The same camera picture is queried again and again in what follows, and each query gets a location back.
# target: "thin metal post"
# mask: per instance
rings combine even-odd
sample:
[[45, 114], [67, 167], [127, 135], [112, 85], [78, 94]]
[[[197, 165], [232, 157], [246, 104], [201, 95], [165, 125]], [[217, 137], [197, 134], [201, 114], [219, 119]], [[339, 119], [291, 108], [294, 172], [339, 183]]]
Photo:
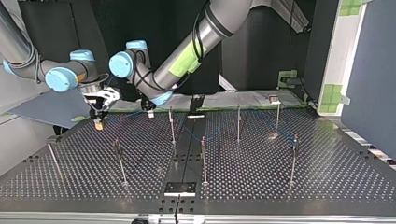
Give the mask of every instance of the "thin metal post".
[[208, 185], [207, 183], [207, 176], [206, 176], [206, 139], [205, 137], [202, 137], [202, 141], [201, 141], [201, 157], [204, 161], [204, 185]]
[[237, 136], [237, 141], [238, 143], [241, 141], [241, 129], [240, 129], [240, 122], [241, 122], [241, 106], [238, 105], [238, 136]]
[[125, 170], [124, 170], [124, 167], [123, 167], [122, 160], [120, 160], [120, 167], [121, 167], [121, 170], [122, 170], [122, 177], [124, 179], [124, 184], [128, 184], [128, 181], [126, 181], [126, 175], [125, 175]]
[[50, 143], [48, 143], [47, 146], [49, 147], [49, 152], [50, 152], [50, 155], [51, 155], [53, 161], [58, 165], [58, 160], [55, 157], [55, 153], [53, 152], [52, 145]]
[[174, 128], [174, 120], [173, 120], [173, 111], [172, 106], [169, 109], [169, 122], [171, 123], [171, 130], [172, 130], [172, 144], [175, 146], [176, 139], [175, 139], [175, 128]]
[[276, 133], [279, 133], [279, 115], [280, 115], [280, 104], [277, 105], [277, 111], [276, 111]]
[[294, 184], [294, 170], [295, 170], [295, 164], [296, 164], [296, 159], [297, 159], [297, 153], [298, 153], [299, 147], [300, 147], [298, 134], [294, 135], [293, 142], [294, 142], [294, 145], [293, 145], [293, 165], [291, 166], [290, 189], [291, 189], [291, 187]]
[[125, 174], [125, 168], [122, 162], [122, 149], [120, 147], [120, 139], [116, 138], [116, 140], [113, 143], [113, 147], [114, 147], [114, 152], [116, 154], [117, 159], [119, 160], [120, 163], [120, 168], [121, 168], [121, 172], [122, 172], [122, 178], [123, 178], [123, 183], [122, 185], [127, 186], [128, 185], [128, 181], [126, 179], [126, 174]]
[[60, 174], [62, 174], [61, 173], [61, 167], [59, 166], [58, 160], [56, 159], [55, 152], [53, 151], [52, 145], [50, 143], [48, 143], [47, 146], [49, 147], [50, 155], [51, 155], [53, 161], [55, 162], [55, 165], [56, 165], [56, 168], [58, 169], [58, 172]]

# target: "reflective metal surface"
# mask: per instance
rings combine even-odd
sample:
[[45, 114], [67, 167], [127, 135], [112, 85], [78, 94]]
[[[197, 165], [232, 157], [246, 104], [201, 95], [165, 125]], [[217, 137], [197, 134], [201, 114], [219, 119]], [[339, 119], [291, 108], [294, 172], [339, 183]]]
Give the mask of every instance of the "reflective metal surface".
[[[111, 115], [103, 132], [81, 123], [53, 146], [61, 171], [43, 148], [0, 177], [0, 219], [12, 216], [8, 212], [43, 217], [74, 212], [100, 213], [94, 218], [103, 220], [127, 213], [162, 223], [172, 223], [173, 214], [180, 223], [394, 221], [391, 168], [308, 109], [281, 110], [274, 139], [276, 114], [241, 110], [238, 143], [236, 110], [207, 112], [206, 119], [196, 120], [175, 113], [176, 148], [168, 113], [155, 119]], [[294, 134], [299, 150], [291, 185]], [[122, 185], [112, 151], [117, 137], [129, 186]], [[195, 197], [164, 197], [168, 182], [197, 183]]]

